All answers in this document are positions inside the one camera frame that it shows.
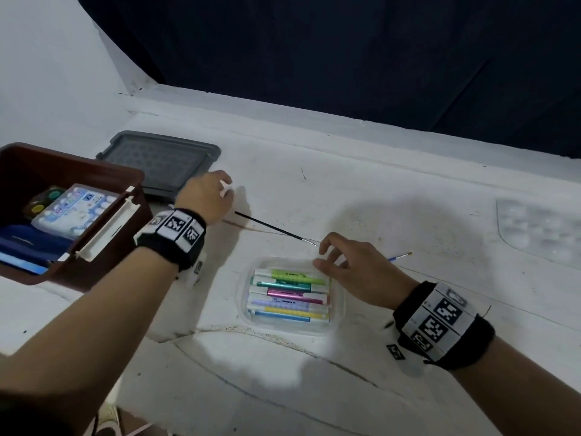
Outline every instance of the wrist strap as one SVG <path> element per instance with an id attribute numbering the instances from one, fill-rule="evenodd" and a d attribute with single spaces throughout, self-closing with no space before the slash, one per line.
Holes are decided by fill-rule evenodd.
<path id="1" fill-rule="evenodd" d="M 135 244 L 157 252 L 179 270 L 189 269 L 204 246 L 206 222 L 188 209 L 165 210 L 135 234 Z"/>
<path id="2" fill-rule="evenodd" d="M 446 370 L 478 361 L 494 338 L 494 328 L 474 307 L 443 283 L 424 281 L 393 313 L 398 343 Z"/>

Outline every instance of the box handle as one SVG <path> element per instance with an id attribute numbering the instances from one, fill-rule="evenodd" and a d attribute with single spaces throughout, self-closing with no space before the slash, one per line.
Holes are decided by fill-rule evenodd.
<path id="1" fill-rule="evenodd" d="M 81 257 L 87 262 L 99 255 L 109 242 L 117 235 L 127 221 L 133 217 L 141 205 L 135 205 L 133 196 L 127 197 L 125 203 L 119 210 L 103 225 L 103 227 L 87 242 L 87 244 L 77 251 L 77 257 Z"/>

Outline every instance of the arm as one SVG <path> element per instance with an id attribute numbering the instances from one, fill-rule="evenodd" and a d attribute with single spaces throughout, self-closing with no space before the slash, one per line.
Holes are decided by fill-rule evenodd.
<path id="1" fill-rule="evenodd" d="M 330 233 L 319 253 L 334 249 L 313 265 L 369 304 L 395 310 L 419 284 L 370 243 Z M 340 256 L 346 260 L 335 262 Z M 581 428 L 581 395 L 495 337 L 471 366 L 452 372 L 505 436 L 570 435 Z"/>
<path id="2" fill-rule="evenodd" d="M 223 171 L 190 180 L 176 207 L 191 209 L 208 225 L 229 210 L 220 197 Z M 43 414 L 82 434 L 135 353 L 178 273 L 176 264 L 137 248 L 11 356 L 0 390 L 23 398 Z"/>

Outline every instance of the gray tray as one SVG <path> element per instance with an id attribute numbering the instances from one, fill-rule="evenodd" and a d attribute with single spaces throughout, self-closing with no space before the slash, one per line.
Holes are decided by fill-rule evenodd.
<path id="1" fill-rule="evenodd" d="M 110 144 L 98 160 L 139 168 L 145 194 L 171 201 L 188 178 L 207 172 L 222 153 L 217 145 L 138 131 L 121 131 Z"/>

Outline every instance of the black wristband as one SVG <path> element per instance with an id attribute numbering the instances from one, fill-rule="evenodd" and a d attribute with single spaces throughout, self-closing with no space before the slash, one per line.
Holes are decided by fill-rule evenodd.
<path id="1" fill-rule="evenodd" d="M 418 310 L 426 310 L 426 321 L 431 321 L 432 326 L 436 325 L 437 331 L 441 332 L 441 336 L 446 333 L 454 333 L 458 335 L 451 327 L 460 315 L 467 315 L 463 309 L 466 308 L 467 301 L 450 288 L 447 293 L 441 293 L 441 299 L 444 299 L 445 305 L 449 306 L 449 312 L 455 312 L 457 315 L 453 317 L 452 314 L 441 316 L 436 314 L 439 306 L 432 306 L 429 302 L 429 296 L 436 288 L 435 283 L 424 281 L 418 285 L 412 293 L 406 298 L 403 303 L 393 313 L 393 319 L 396 323 L 396 329 L 401 333 L 397 342 L 405 349 L 421 355 L 427 359 L 426 364 L 433 364 L 445 370 L 455 370 L 460 367 L 466 367 L 474 364 L 481 359 L 486 352 L 490 342 L 494 338 L 494 328 L 480 315 L 474 315 L 472 323 L 461 334 L 460 339 L 445 352 L 441 358 L 434 361 L 427 352 L 430 352 L 437 344 L 431 339 L 426 338 L 426 334 L 420 334 L 417 337 L 417 331 L 414 331 L 412 336 L 408 336 L 405 332 L 405 327 L 412 316 L 416 315 Z"/>
<path id="2" fill-rule="evenodd" d="M 183 271 L 196 262 L 205 235 L 205 220 L 198 213 L 179 208 L 158 213 L 135 235 L 135 243 L 154 250 Z"/>

